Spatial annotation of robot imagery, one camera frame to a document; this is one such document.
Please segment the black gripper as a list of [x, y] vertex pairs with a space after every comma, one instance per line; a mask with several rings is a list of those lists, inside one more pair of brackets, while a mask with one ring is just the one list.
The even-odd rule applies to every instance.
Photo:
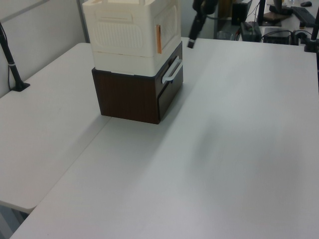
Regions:
[[202, 28], [206, 22], [206, 16], [215, 13], [216, 7], [218, 5], [218, 0], [194, 0], [193, 9], [196, 11], [196, 16], [192, 23], [190, 33], [188, 48], [193, 48], [198, 38]]

